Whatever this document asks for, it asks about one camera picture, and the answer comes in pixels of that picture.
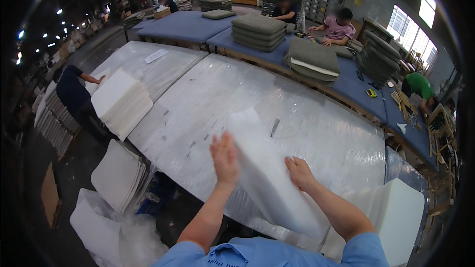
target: blue padded table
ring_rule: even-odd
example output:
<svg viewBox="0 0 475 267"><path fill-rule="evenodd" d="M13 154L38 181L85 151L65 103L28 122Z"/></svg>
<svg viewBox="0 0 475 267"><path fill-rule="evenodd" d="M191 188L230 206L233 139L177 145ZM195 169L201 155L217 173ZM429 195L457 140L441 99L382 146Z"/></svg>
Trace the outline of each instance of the blue padded table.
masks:
<svg viewBox="0 0 475 267"><path fill-rule="evenodd" d="M203 18L202 14L203 12L175 12L146 25L137 34L140 37L165 38L200 45L231 27L231 21L237 17L211 20Z"/></svg>
<svg viewBox="0 0 475 267"><path fill-rule="evenodd" d="M335 81L335 85L330 88L321 86L312 80L305 79L304 76L292 71L290 67L284 63L284 56L287 53L290 46L290 39L295 37L294 34L288 34L285 36L285 40L272 52L264 52L255 50L249 47L245 47L233 42L231 36L231 28L217 34L216 36L208 40L208 45L213 52L213 46L216 49L216 53L242 58L251 62L258 63L264 68L270 68L286 76L290 76L292 79L302 81L309 86L319 88L324 92L334 96L335 98L350 105L352 108L358 110L368 119L377 117L383 123L386 122L386 112L384 110L384 103L381 91L374 89L368 85L372 80L367 76L364 76L365 81L358 79L356 70L355 59L350 60L346 58L338 57L338 63L340 64L340 78ZM367 89L373 89L377 94L377 98L369 98L366 95Z"/></svg>
<svg viewBox="0 0 475 267"><path fill-rule="evenodd" d="M388 119L386 122L387 131L394 134L394 138L398 143L407 146L407 148L414 152L419 159L424 163L429 164L438 172L436 156L432 155L432 157L429 157L429 134L424 118L421 116L419 111L417 120L422 128L420 131L416 127L413 129L411 124L407 124L406 120L404 120L402 111L399 110L399 105L391 97L391 93L395 90L394 87L389 88L388 86L381 88L384 97L386 117ZM396 125L397 123L407 124L406 134L402 133L401 129Z"/></svg>

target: worker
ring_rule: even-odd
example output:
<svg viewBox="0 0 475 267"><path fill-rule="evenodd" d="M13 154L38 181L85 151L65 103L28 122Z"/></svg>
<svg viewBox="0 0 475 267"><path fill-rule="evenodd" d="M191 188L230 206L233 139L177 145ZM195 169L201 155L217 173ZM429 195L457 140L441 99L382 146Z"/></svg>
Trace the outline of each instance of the worker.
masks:
<svg viewBox="0 0 475 267"><path fill-rule="evenodd" d="M429 108L434 110L439 104L439 100L436 94L434 94L429 81L418 72L406 75L402 81L401 90L407 97L411 97L412 93L419 95L422 98L420 108L428 116L430 115Z"/></svg>
<svg viewBox="0 0 475 267"><path fill-rule="evenodd" d="M298 6L292 0L277 0L272 18L297 25Z"/></svg>
<svg viewBox="0 0 475 267"><path fill-rule="evenodd" d="M178 11L177 4L173 0L158 0L160 5L164 5L170 8L170 13L174 13Z"/></svg>
<svg viewBox="0 0 475 267"><path fill-rule="evenodd" d="M210 146L217 183L196 216L182 231L177 244L153 267L175 266L338 266L319 252L308 251L278 240L262 237L233 238L211 247L221 226L224 205L239 181L237 150L230 134L213 136ZM292 182L308 193L346 241L341 265L349 267L389 266L381 241L371 221L356 206L318 183L308 164L287 157Z"/></svg>
<svg viewBox="0 0 475 267"><path fill-rule="evenodd" d="M353 39L356 29L352 25L353 13L347 7L338 10L335 15L328 16L324 23L318 27L312 26L308 31L328 30L322 40L322 45L331 46L332 44L346 45Z"/></svg>
<svg viewBox="0 0 475 267"><path fill-rule="evenodd" d="M115 136L110 134L109 130L103 126L102 121L98 118L92 106L91 95L78 79L81 78L90 83L100 84L104 77L101 76L99 80L96 80L74 65L68 65L64 69L58 68L53 73L53 80L56 83L56 93L59 100L61 100L74 120L91 133L101 144L108 144L110 139L115 138ZM91 120L98 124L98 127L102 128L104 132L99 131Z"/></svg>

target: cardboard box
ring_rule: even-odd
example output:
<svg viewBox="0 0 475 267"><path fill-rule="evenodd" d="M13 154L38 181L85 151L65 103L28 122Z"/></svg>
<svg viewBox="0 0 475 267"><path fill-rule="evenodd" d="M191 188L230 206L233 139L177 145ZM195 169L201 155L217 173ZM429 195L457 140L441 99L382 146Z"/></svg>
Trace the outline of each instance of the cardboard box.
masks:
<svg viewBox="0 0 475 267"><path fill-rule="evenodd" d="M160 20L162 19L163 17L166 17L167 15L170 15L170 8L166 8L162 11L159 11L159 12L155 12L153 13L153 15L155 16L155 20Z"/></svg>

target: window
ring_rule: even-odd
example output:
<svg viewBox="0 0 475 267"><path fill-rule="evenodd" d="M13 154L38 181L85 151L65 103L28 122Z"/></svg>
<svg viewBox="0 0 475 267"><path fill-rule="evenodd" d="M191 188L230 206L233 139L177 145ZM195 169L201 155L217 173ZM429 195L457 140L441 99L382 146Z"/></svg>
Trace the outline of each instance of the window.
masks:
<svg viewBox="0 0 475 267"><path fill-rule="evenodd" d="M436 46L416 22L397 5L394 6L387 30L404 49L419 53L426 68L432 64L437 53Z"/></svg>
<svg viewBox="0 0 475 267"><path fill-rule="evenodd" d="M432 28L436 14L436 0L420 0L419 16Z"/></svg>

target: factory floor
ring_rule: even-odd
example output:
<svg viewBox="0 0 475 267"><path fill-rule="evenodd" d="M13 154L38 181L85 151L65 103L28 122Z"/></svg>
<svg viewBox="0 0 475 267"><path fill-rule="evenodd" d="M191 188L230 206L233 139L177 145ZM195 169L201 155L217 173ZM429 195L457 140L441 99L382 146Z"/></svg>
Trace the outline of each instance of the factory floor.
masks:
<svg viewBox="0 0 475 267"><path fill-rule="evenodd" d="M257 7L237 4L233 9L238 14L259 12ZM131 30L128 31L128 37L129 40L138 40L137 35ZM103 41L98 44L96 42L98 39ZM85 73L91 73L115 49L122 47L125 43L122 30L116 30L113 26L104 28L77 52L70 55L67 64L74 64ZM70 145L67 155L58 161L56 150L36 130L32 129L25 137L24 202L30 222L27 230L35 241L36 247L44 253L44 259L50 266L95 266L89 252L71 227L69 217L74 211L79 189L94 190L90 176L105 152L105 145L98 143L89 133L81 131ZM50 163L55 174L59 198L62 200L56 226L53 229L48 226L41 201L41 186ZM201 201L177 186L173 199L156 217L157 231L162 242L168 247L173 246L181 231L201 206ZM436 228L441 228L441 223L437 223ZM225 217L215 243L227 242L236 236L254 237L260 234ZM432 242L429 243L421 254L413 256L408 266L420 266L432 244Z"/></svg>

